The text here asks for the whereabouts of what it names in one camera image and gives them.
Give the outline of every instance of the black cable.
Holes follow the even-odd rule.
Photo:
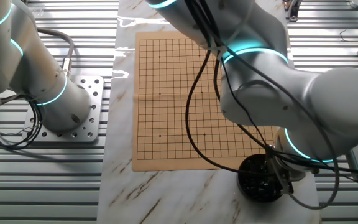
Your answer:
[[[230,93],[232,95],[232,97],[234,98],[234,100],[236,101],[236,103],[247,113],[247,116],[248,116],[248,119],[249,121],[252,123],[252,125],[254,125],[254,127],[256,128],[256,130],[258,131],[260,137],[262,138],[263,142],[265,143],[265,145],[267,145],[264,137],[262,136],[262,133],[260,132],[258,126],[256,126],[256,124],[254,123],[254,121],[252,120],[251,118],[251,115],[249,114],[247,108],[245,108],[245,106],[240,103],[240,101],[237,99],[237,97],[235,96],[234,92],[233,92],[233,89],[231,87],[231,84],[230,84],[230,80],[229,80],[229,74],[227,74],[227,70],[226,70],[226,66],[224,66],[223,62],[222,62],[222,65],[223,65],[223,69],[224,69],[224,74],[226,76],[226,79],[227,79],[227,85],[229,86],[229,89],[230,89]]]
[[[68,42],[69,48],[68,48],[68,53],[67,53],[66,58],[71,59],[71,57],[73,56],[73,52],[74,52],[74,41],[69,35],[67,35],[63,32],[57,31],[57,30],[51,30],[51,29],[46,29],[46,28],[41,28],[41,27],[37,27],[37,30],[38,30],[38,32],[43,33],[43,34],[60,37],[63,40],[65,40],[66,42]]]
[[[207,51],[207,54],[205,56],[205,59],[204,59],[204,62],[190,88],[190,91],[189,91],[189,95],[188,95],[188,98],[187,98],[187,101],[186,101],[186,109],[185,109],[185,124],[186,124],[186,133],[187,133],[187,136],[189,138],[189,141],[190,141],[190,144],[193,146],[194,150],[197,152],[198,155],[200,155],[201,158],[203,158],[204,160],[206,160],[207,162],[209,162],[210,164],[218,167],[218,168],[221,168],[221,169],[225,169],[225,170],[228,170],[228,171],[231,171],[231,172],[237,172],[237,173],[241,173],[241,174],[245,174],[245,175],[252,175],[252,176],[272,176],[274,174],[260,174],[260,173],[255,173],[255,172],[247,172],[247,171],[243,171],[243,170],[237,170],[237,169],[232,169],[232,168],[229,168],[229,167],[226,167],[226,166],[223,166],[221,164],[218,164],[214,161],[212,161],[211,159],[209,159],[208,157],[204,156],[204,154],[198,149],[198,147],[196,146],[192,136],[191,136],[191,133],[190,133],[190,121],[189,121],[189,113],[190,113],[190,102],[191,102],[191,97],[193,96],[193,92],[196,88],[196,85],[198,83],[198,80],[200,79],[201,75],[203,74],[203,71],[205,69],[205,66],[206,64],[208,63],[208,60],[209,60],[209,56],[211,55],[211,51]]]
[[[193,5],[190,3],[187,4],[188,5],[188,9],[191,13],[191,15],[193,16],[193,18],[195,18],[195,21],[200,20],[200,18],[198,17],[199,15],[201,15],[202,17],[202,12],[199,10],[197,11]],[[198,26],[201,28],[204,26],[203,21],[201,21],[201,23],[198,24]],[[208,33],[212,36],[212,38],[218,42],[219,45],[224,45],[223,41],[217,37],[212,31],[208,30]],[[302,105],[302,103],[296,99],[287,89],[285,89],[284,87],[282,87],[279,83],[277,83],[275,80],[271,79],[269,76],[267,76],[266,74],[262,73],[260,70],[256,69],[255,67],[253,67],[251,64],[247,63],[246,61],[244,61],[242,58],[240,58],[235,52],[233,52],[230,48],[227,48],[227,51],[234,57],[236,58],[236,60],[240,61],[240,63],[242,63],[243,65],[247,66],[248,68],[250,68],[251,70],[253,70],[254,72],[258,73],[262,78],[265,78],[266,80],[268,80],[270,83],[274,84],[278,89],[280,89],[281,91],[283,91],[287,96],[289,96],[294,103],[302,109],[302,111],[309,117],[310,120],[312,120],[312,122],[314,123],[314,125],[316,126],[316,128],[318,129],[318,131],[321,133],[324,141],[326,142],[330,152],[333,155],[333,161],[334,161],[334,171],[335,171],[335,184],[334,184],[334,190],[333,193],[331,194],[330,198],[328,199],[328,201],[324,204],[321,204],[319,206],[310,206],[307,205],[301,201],[299,201],[295,196],[293,196],[292,194],[288,194],[297,204],[301,205],[302,207],[308,208],[308,209],[312,209],[312,210],[320,210],[323,208],[326,208],[329,204],[331,204],[333,202],[333,200],[335,199],[335,196],[337,195],[338,189],[339,189],[339,164],[337,162],[336,159],[336,155],[335,155],[335,150],[333,148],[333,145],[331,144],[331,141],[329,140],[328,136],[326,135],[325,131],[323,130],[323,128],[321,127],[320,123],[317,121],[317,119]],[[277,176],[277,178],[280,180],[280,176],[277,173],[277,171],[275,170],[275,174]],[[283,187],[285,187],[285,183],[283,183],[283,181],[280,181],[280,183],[283,185]]]
[[[192,0],[185,0],[185,3],[186,3],[186,5],[187,5],[188,8],[189,8],[189,6],[192,4],[191,1],[192,1]],[[195,19],[195,18],[194,18],[194,20],[195,20],[195,22],[196,22],[197,25],[200,24],[200,22],[201,22],[199,19]],[[207,41],[208,47],[210,47],[210,46],[211,46],[211,43],[210,43],[210,41],[209,41],[208,31],[205,29],[205,27],[199,27],[199,29],[200,29],[202,35],[204,36],[205,40]]]
[[[15,95],[14,97],[10,96],[10,97],[6,97],[6,98],[2,98],[2,100],[6,100],[8,98],[10,98],[10,100],[6,100],[6,101],[2,101],[2,103],[0,104],[0,106],[12,101],[12,100],[16,100],[18,98],[22,97],[22,95]]]
[[[205,14],[206,14],[206,17],[207,17],[208,20],[209,20],[211,29],[212,29],[213,32],[220,38],[218,25],[216,24],[216,21],[215,21],[213,15],[212,15],[211,10],[209,9],[208,4],[206,3],[205,0],[200,0],[200,4],[201,4],[201,7],[202,7],[202,9],[204,10],[204,12],[205,12]],[[216,46],[217,46],[217,47],[221,46],[221,44],[219,44],[217,41],[215,41],[215,43],[216,43]],[[214,68],[213,82],[214,82],[214,90],[215,90],[216,97],[217,97],[218,100],[220,101],[221,96],[220,96],[219,90],[218,90],[218,70],[219,70],[219,67],[218,67],[218,66],[219,66],[219,64],[220,64],[220,61],[217,59],[217,60],[216,60],[216,63],[215,63],[215,68]],[[239,106],[241,106],[241,108],[247,113],[247,116],[248,116],[250,122],[252,123],[252,125],[254,125],[255,129],[257,130],[257,132],[259,133],[260,137],[262,138],[262,140],[263,140],[263,142],[264,142],[264,144],[265,144],[265,147],[264,147],[264,148],[266,149],[266,148],[267,148],[267,143],[266,143],[264,137],[262,136],[262,133],[260,132],[260,129],[258,128],[258,126],[256,126],[256,124],[255,124],[254,121],[252,120],[252,118],[251,118],[249,112],[247,111],[247,109],[246,109],[242,104],[239,103],[239,101],[237,100],[237,98],[234,96],[233,92],[232,92],[232,95],[233,95],[233,97],[235,98],[237,104],[238,104]],[[238,127],[240,127],[241,130],[242,130],[243,132],[245,132],[249,137],[250,137],[250,135],[252,135],[252,134],[251,134],[250,132],[248,132],[248,130],[246,130],[242,125],[240,125],[240,124],[237,124],[237,125],[238,125]]]
[[[347,29],[345,29],[344,31],[340,32],[339,35],[341,36],[342,41],[344,42],[349,42],[349,43],[358,43],[358,41],[349,41],[349,40],[345,40],[342,36],[343,33],[345,33],[347,31]]]

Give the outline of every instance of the bolt hole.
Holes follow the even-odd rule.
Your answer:
[[[72,119],[75,123],[81,124],[81,121],[80,121],[80,119],[77,117],[77,115],[71,114],[71,119]]]

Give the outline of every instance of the cable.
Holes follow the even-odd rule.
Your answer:
[[[211,159],[209,159],[208,157],[204,156],[204,154],[198,149],[198,147],[196,146],[192,136],[191,136],[191,133],[190,133],[190,121],[189,121],[189,113],[190,113],[190,102],[191,102],[191,97],[193,96],[193,92],[196,88],[196,85],[197,85],[197,82],[198,80],[200,79],[201,75],[203,74],[203,71],[205,69],[205,66],[209,60],[209,56],[211,55],[211,51],[207,51],[207,54],[205,56],[205,59],[204,59],[204,62],[190,88],[190,91],[189,91],[189,95],[188,95],[188,98],[187,98],[187,101],[186,101],[186,109],[185,109],[185,124],[186,124],[186,133],[187,133],[187,136],[189,138],[189,141],[190,141],[190,144],[193,146],[194,150],[198,153],[198,155],[200,155],[201,158],[203,158],[204,160],[206,160],[207,162],[209,162],[210,164],[218,167],[218,168],[221,168],[221,169],[225,169],[225,170],[228,170],[228,171],[231,171],[231,172],[237,172],[237,173],[241,173],[241,174],[246,174],[246,175],[253,175],[253,176],[267,176],[266,174],[260,174],[260,173],[255,173],[255,172],[247,172],[247,171],[243,171],[243,170],[237,170],[237,169],[232,169],[232,168],[229,168],[229,167],[226,167],[226,166],[223,166],[221,164],[218,164],[214,161],[212,161]]]
[[[260,132],[259,128],[256,126],[256,124],[254,123],[254,121],[251,118],[251,115],[249,114],[248,110],[244,107],[244,105],[242,105],[242,103],[240,103],[240,101],[237,99],[237,97],[234,95],[233,89],[231,88],[231,84],[230,84],[230,80],[229,80],[229,74],[227,74],[227,70],[226,70],[226,66],[224,66],[223,62],[223,69],[224,69],[224,73],[227,79],[227,85],[229,86],[230,89],[230,93],[232,95],[232,97],[234,98],[234,100],[236,101],[236,103],[247,113],[247,116],[249,118],[249,121],[252,123],[252,125],[254,125],[254,127],[256,128],[256,130],[258,131],[260,137],[262,138],[263,142],[265,143],[265,145],[267,145],[264,137],[262,136],[262,133]]]
[[[74,41],[69,35],[67,35],[63,32],[57,31],[57,30],[51,30],[51,29],[46,29],[46,28],[41,28],[41,27],[37,27],[37,30],[38,30],[38,32],[43,33],[43,34],[60,37],[63,40],[65,40],[66,42],[68,42],[69,48],[68,48],[68,53],[67,53],[66,58],[71,59],[71,56],[73,56],[73,52],[74,52]]]
[[[342,41],[344,42],[349,42],[349,43],[358,43],[358,41],[349,41],[349,40],[345,40],[342,36],[343,33],[345,33],[347,31],[347,29],[345,29],[344,31],[340,32],[339,35],[341,36]]]
[[[204,12],[205,12],[205,14],[206,14],[206,17],[208,18],[208,20],[209,20],[209,22],[210,22],[210,24],[211,24],[211,27],[212,27],[213,32],[219,37],[218,25],[216,24],[216,21],[215,21],[213,15],[212,15],[212,13],[211,13],[211,10],[210,10],[209,7],[208,7],[208,4],[206,3],[205,0],[200,0],[200,4],[201,4],[201,7],[203,8],[203,10],[204,10]],[[251,10],[252,10],[252,8],[253,8],[253,5],[254,5],[254,0],[251,0],[251,5],[250,5],[250,8],[249,8],[249,10],[248,10],[248,12],[247,12],[247,16],[246,16],[246,18],[245,18],[244,20],[242,20],[242,22],[240,22],[240,24],[245,23],[245,21],[247,21],[247,20],[249,19]],[[236,31],[234,31],[233,35],[231,35],[229,41],[232,41],[232,40],[235,38],[235,36],[238,34],[239,31],[240,31],[240,29],[237,28]],[[215,62],[215,67],[214,67],[213,83],[214,83],[214,90],[215,90],[216,98],[220,101],[221,96],[220,96],[219,90],[218,90],[218,70],[219,70],[219,64],[220,64],[220,61],[219,61],[219,58],[217,58],[217,59],[216,59],[216,62]],[[232,89],[231,89],[231,93],[232,93],[234,99],[236,100],[237,104],[247,113],[247,116],[248,116],[250,122],[254,125],[255,129],[256,129],[257,132],[259,133],[260,137],[262,138],[262,140],[263,140],[263,142],[265,143],[265,146],[266,146],[267,143],[266,143],[264,137],[262,136],[262,133],[260,132],[260,129],[258,128],[258,126],[256,126],[256,124],[255,124],[254,121],[252,120],[252,118],[251,118],[249,112],[247,111],[247,109],[246,109],[243,105],[241,105],[241,104],[239,103],[239,101],[237,100],[237,98],[234,96],[234,94],[233,94],[233,92],[232,92]],[[240,127],[240,128],[242,129],[242,131],[245,132],[249,137],[250,137],[250,135],[252,135],[252,134],[251,134],[250,132],[248,132],[248,130],[246,130],[242,125],[240,125],[240,124],[237,124],[237,125],[238,125],[238,127]]]
[[[53,35],[53,36],[57,36],[62,38],[63,40],[65,40],[66,42],[68,42],[68,52],[67,52],[67,56],[66,58],[63,59],[63,65],[62,68],[64,69],[66,75],[69,77],[70,73],[71,73],[71,57],[73,56],[73,51],[74,51],[74,41],[73,39],[60,31],[57,30],[51,30],[51,29],[46,29],[46,28],[41,28],[41,27],[37,27],[38,32],[43,33],[43,34],[48,34],[48,35]]]
[[[12,101],[12,100],[16,100],[18,98],[20,98],[22,95],[14,95],[14,96],[9,96],[9,97],[6,97],[6,98],[1,98],[1,104],[0,106]]]
[[[33,141],[38,136],[38,134],[39,134],[39,132],[41,130],[41,127],[42,127],[42,121],[43,121],[42,120],[42,114],[41,114],[41,112],[39,110],[39,107],[35,103],[29,101],[29,104],[30,104],[30,107],[31,107],[32,112],[34,114],[34,123],[33,123],[33,127],[31,129],[31,131],[29,131],[27,133],[26,138],[24,138],[20,142],[9,141],[9,140],[5,139],[4,137],[2,137],[1,134],[0,134],[0,138],[1,138],[0,139],[0,146],[1,147],[4,147],[4,148],[9,149],[9,150],[24,149],[24,148],[28,147],[30,144],[32,144]]]
[[[195,21],[199,21],[200,20],[200,14],[202,14],[200,11],[197,11],[197,8],[195,9],[194,6],[192,4],[187,4],[189,11],[191,13],[191,15],[193,16],[193,18],[195,18]],[[210,36],[212,36],[212,38],[218,42],[219,45],[224,45],[223,41],[220,40],[219,37],[217,37],[212,31],[211,29],[208,27],[208,25],[204,25],[205,21],[201,21],[201,23],[198,24],[198,26],[200,27],[204,27],[204,29],[207,29],[207,31],[209,32]],[[247,63],[246,61],[244,61],[242,58],[240,58],[234,51],[232,51],[230,48],[227,48],[227,51],[234,57],[236,58],[236,60],[238,60],[240,63],[242,63],[243,65],[249,67],[251,70],[253,70],[254,72],[258,73],[262,78],[266,79],[267,81],[269,81],[270,83],[272,83],[273,85],[275,85],[278,89],[280,89],[281,91],[283,91],[287,96],[289,96],[293,102],[302,109],[302,111],[309,117],[309,119],[313,122],[313,124],[316,126],[316,128],[318,129],[318,131],[321,133],[324,141],[326,142],[330,152],[333,155],[333,161],[334,161],[334,172],[335,172],[335,184],[334,184],[334,190],[332,195],[330,196],[330,198],[328,199],[328,201],[320,206],[314,207],[314,206],[310,206],[307,204],[304,204],[303,202],[299,201],[297,198],[295,198],[293,195],[291,196],[291,198],[298,203],[299,205],[308,208],[308,209],[312,209],[312,210],[320,210],[323,208],[326,208],[328,205],[330,205],[333,200],[335,199],[335,196],[338,192],[339,189],[339,165],[336,159],[336,155],[335,155],[335,151],[333,148],[333,145],[331,144],[331,141],[329,140],[329,138],[327,137],[326,133],[324,132],[323,128],[321,127],[321,125],[318,123],[318,121],[316,120],[316,118],[303,106],[303,104],[296,99],[287,89],[285,89],[284,87],[282,87],[279,83],[277,83],[275,80],[271,79],[268,75],[262,73],[260,70],[256,69],[255,67],[253,67],[251,64]]]

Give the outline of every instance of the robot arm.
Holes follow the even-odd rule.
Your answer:
[[[8,87],[43,106],[43,125],[51,131],[78,127],[91,110],[88,92],[66,76],[20,0],[0,0],[0,93]]]
[[[206,48],[206,40],[184,0],[147,0],[180,32]],[[241,59],[267,74],[305,106],[327,134],[334,152],[315,124],[295,102],[268,80],[240,63],[229,53],[222,60],[227,68],[221,86],[221,111],[237,124],[250,126],[245,111],[258,126],[279,126],[276,149],[285,153],[319,158],[324,162],[348,154],[358,145],[358,70],[332,69],[325,73],[304,72],[288,66],[286,30],[278,19],[253,0],[210,0],[220,39]],[[282,164],[288,169],[305,167]]]

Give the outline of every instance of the white cable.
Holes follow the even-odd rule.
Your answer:
[[[233,32],[233,34],[230,36],[229,40],[227,40],[225,46],[229,46],[230,43],[234,40],[234,38],[237,37],[237,35],[239,35],[241,28],[248,22],[249,18],[251,17],[251,12],[254,9],[254,4],[255,4],[255,0],[250,0],[251,3],[249,5],[249,9],[247,11],[247,15],[240,21],[240,23],[238,23],[235,31]]]
[[[207,47],[207,50],[218,50],[219,51],[219,55],[216,56],[216,58],[218,60],[220,60],[223,56],[224,53],[226,53],[227,51],[227,47],[230,45],[230,43],[239,35],[239,33],[241,32],[241,29],[243,28],[243,26],[248,22],[249,18],[251,17],[251,12],[254,8],[254,4],[255,4],[255,0],[250,0],[251,3],[249,5],[247,14],[244,18],[242,18],[242,20],[236,25],[236,29],[234,30],[233,34],[230,36],[230,38],[227,40],[227,42],[223,45],[223,46],[219,46],[217,47],[215,42],[212,41],[212,47]]]

